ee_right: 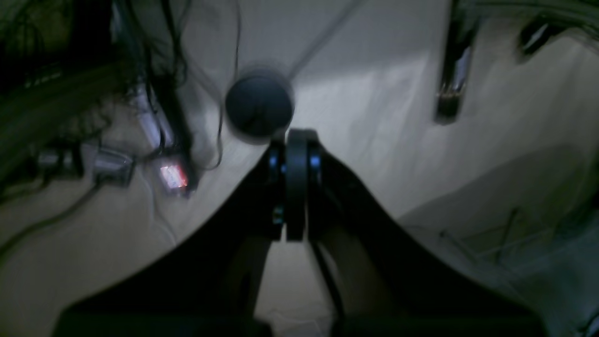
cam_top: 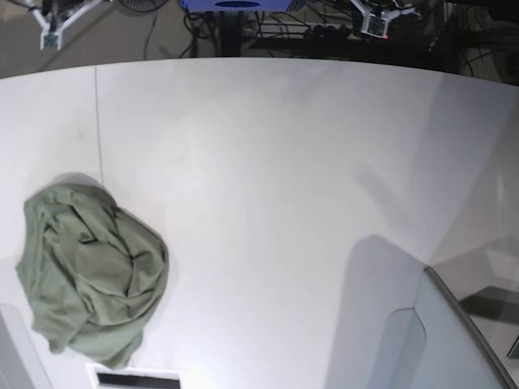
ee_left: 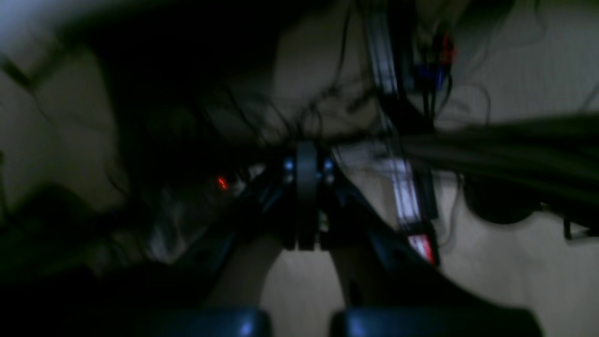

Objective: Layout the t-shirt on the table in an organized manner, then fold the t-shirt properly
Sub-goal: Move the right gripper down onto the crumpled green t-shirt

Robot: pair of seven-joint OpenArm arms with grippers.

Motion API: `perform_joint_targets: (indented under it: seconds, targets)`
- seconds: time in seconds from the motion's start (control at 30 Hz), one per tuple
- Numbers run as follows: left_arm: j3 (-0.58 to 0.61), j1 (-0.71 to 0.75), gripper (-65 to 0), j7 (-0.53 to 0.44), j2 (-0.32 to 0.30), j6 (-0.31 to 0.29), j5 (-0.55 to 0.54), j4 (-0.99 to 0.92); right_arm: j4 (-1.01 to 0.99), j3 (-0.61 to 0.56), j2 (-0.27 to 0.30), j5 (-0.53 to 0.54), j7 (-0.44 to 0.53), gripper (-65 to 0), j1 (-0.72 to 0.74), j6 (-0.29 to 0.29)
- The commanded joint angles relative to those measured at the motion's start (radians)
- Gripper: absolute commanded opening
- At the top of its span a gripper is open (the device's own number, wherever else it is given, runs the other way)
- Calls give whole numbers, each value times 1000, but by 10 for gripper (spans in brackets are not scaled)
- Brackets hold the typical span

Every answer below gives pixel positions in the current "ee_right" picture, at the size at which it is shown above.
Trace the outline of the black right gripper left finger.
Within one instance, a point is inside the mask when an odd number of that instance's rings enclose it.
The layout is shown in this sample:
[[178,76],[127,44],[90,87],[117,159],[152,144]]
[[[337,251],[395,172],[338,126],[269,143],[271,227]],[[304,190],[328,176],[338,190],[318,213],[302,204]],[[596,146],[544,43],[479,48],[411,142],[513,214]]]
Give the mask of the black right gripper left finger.
[[273,137],[233,194],[176,249],[66,309],[55,337],[271,337],[253,318],[272,241],[306,226],[307,134]]

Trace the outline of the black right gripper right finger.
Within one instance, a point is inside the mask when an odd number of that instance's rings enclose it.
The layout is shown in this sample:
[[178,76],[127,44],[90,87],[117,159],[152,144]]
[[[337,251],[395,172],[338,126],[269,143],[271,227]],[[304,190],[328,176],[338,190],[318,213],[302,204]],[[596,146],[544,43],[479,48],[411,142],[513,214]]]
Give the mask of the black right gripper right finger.
[[307,137],[309,229],[339,219],[389,290],[389,314],[340,316],[333,337],[544,337],[537,314],[452,269],[394,222],[360,179]]

